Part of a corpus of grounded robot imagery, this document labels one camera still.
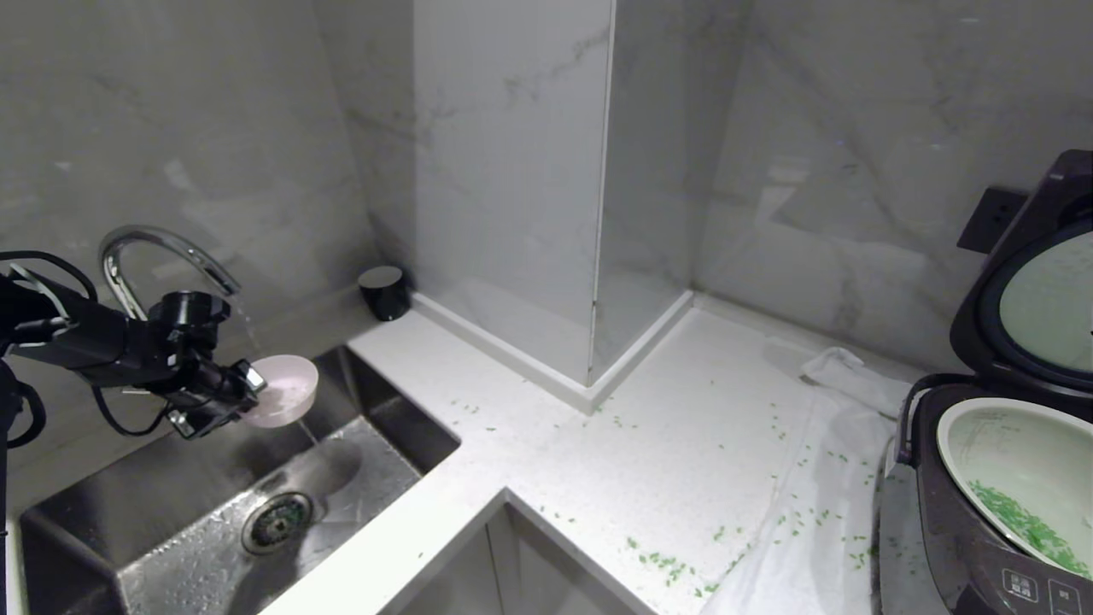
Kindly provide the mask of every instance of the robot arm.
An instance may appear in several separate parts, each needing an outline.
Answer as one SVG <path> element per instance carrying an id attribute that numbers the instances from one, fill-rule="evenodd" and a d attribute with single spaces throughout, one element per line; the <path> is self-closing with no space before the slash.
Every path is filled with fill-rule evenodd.
<path id="1" fill-rule="evenodd" d="M 150 320 L 139 321 L 12 264 L 0 275 L 0 357 L 11 353 L 80 375 L 122 434 L 134 433 L 113 421 L 101 388 L 136 387 L 158 395 L 175 429 L 199 438 L 255 407 L 265 387 L 247 362 L 225 368 L 212 360 L 218 328 L 230 315 L 220 297 L 181 291 L 165 295 Z M 22 385 L 14 382 L 9 391 Z"/>

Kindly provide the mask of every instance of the control panel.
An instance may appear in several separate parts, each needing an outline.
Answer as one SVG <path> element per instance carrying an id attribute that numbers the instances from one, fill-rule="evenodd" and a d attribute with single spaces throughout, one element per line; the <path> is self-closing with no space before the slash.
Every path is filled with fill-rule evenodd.
<path id="1" fill-rule="evenodd" d="M 1007 613 L 1093 615 L 1093 581 L 1089 579 L 997 547 L 985 548 L 980 561 L 986 564 L 980 572 L 988 582 L 979 583 L 979 593 L 1000 600 L 1009 607 Z"/>

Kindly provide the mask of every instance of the faucet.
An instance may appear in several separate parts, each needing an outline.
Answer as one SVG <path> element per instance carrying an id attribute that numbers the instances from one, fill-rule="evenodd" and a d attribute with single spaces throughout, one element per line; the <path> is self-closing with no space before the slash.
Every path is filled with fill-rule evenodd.
<path id="1" fill-rule="evenodd" d="M 181 256 L 190 264 L 193 264 L 193 267 L 204 273 L 209 277 L 209 281 L 215 284 L 224 296 L 231 296 L 239 292 L 243 287 L 232 276 L 232 273 L 227 272 L 227 269 L 223 264 L 218 262 L 208 251 L 193 245 L 186 237 L 156 226 L 119 226 L 103 237 L 103 241 L 98 245 L 98 259 L 103 264 L 103 275 L 106 276 L 106 283 L 110 286 L 110 292 L 118 298 L 118 303 L 121 304 L 122 309 L 130 319 L 148 320 L 148 314 L 144 312 L 140 300 L 133 295 L 132 288 L 129 287 L 129 282 L 126 281 L 125 275 L 121 273 L 121 249 L 134 241 L 155 244 Z"/>

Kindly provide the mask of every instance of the stainless steel sink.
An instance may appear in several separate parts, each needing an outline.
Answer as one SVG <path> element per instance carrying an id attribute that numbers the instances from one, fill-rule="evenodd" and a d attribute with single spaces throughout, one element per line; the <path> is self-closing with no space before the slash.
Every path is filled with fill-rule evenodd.
<path id="1" fill-rule="evenodd" d="M 251 615 L 458 442 L 346 348 L 296 424 L 164 437 L 20 520 L 35 615 Z"/>

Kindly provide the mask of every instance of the green rice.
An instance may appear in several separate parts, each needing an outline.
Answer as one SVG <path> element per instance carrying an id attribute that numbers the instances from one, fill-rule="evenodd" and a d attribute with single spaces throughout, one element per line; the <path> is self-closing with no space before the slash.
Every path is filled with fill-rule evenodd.
<path id="1" fill-rule="evenodd" d="M 1051 530 L 1041 518 L 1029 512 L 1013 498 L 994 487 L 987 487 L 978 481 L 972 482 L 972 490 L 987 507 L 987 510 L 995 513 L 995 517 L 1000 519 L 1007 528 L 1024 539 L 1037 552 L 1060 567 L 1093 580 L 1089 566 L 1078 559 L 1070 545 L 1060 539 L 1055 530 Z"/>

